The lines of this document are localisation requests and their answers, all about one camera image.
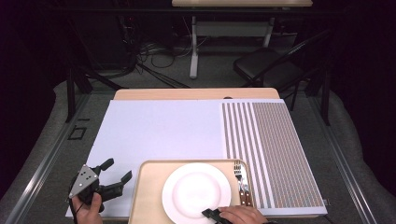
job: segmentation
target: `finger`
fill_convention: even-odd
[[[230,206],[220,208],[220,214],[223,214],[227,219],[234,223],[257,223],[261,219],[262,214],[253,207],[244,205]]]
[[[98,193],[94,193],[92,197],[90,213],[98,214],[100,210],[100,205],[102,205],[102,197]]]
[[[234,213],[224,211],[220,213],[220,217],[229,220],[233,224],[245,224],[245,221]]]
[[[72,203],[73,203],[73,207],[75,209],[75,212],[82,205],[82,201],[79,199],[79,197],[77,195],[72,198]]]

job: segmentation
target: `utensil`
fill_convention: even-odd
[[[242,183],[241,166],[242,166],[241,161],[235,161],[233,163],[233,173],[235,174],[235,177],[238,180],[239,198],[241,200],[241,204],[246,205],[247,199],[245,195],[245,188]]]
[[[245,192],[245,198],[246,198],[246,205],[252,207],[253,206],[253,200],[251,197],[251,193],[250,193],[250,187],[248,184],[248,172],[247,172],[247,168],[245,167],[245,164],[241,163],[240,164],[240,169],[241,169],[241,182],[242,182],[242,186]]]

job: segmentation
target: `table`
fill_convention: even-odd
[[[257,180],[257,207],[269,217],[327,214],[289,111],[275,89],[120,90],[110,102],[87,165],[109,158],[115,164],[100,176],[101,184],[119,182],[129,170],[134,177],[122,197],[105,203],[104,218],[128,218],[144,161],[198,159],[246,161]],[[297,182],[303,183],[293,189]],[[311,199],[315,206],[307,202]]]
[[[174,7],[311,7],[311,0],[172,0]],[[198,35],[217,36],[264,36],[262,46],[267,48],[273,30],[275,18],[269,21],[197,21],[192,16],[191,40],[192,55],[190,78],[197,78]]]

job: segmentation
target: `striped pad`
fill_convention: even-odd
[[[227,158],[249,166],[257,208],[324,206],[284,103],[222,103]]]

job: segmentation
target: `table leg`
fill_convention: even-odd
[[[197,26],[196,19],[192,17],[191,23],[191,47],[192,47],[192,55],[191,55],[191,68],[190,68],[190,78],[197,78],[197,70],[198,70],[198,49],[197,49]]]
[[[271,33],[274,28],[274,23],[275,23],[275,18],[271,18],[268,22],[268,27],[265,27],[265,29],[267,29],[267,30],[266,30],[264,42],[262,43],[262,46],[264,48],[268,48],[268,45],[270,44]]]

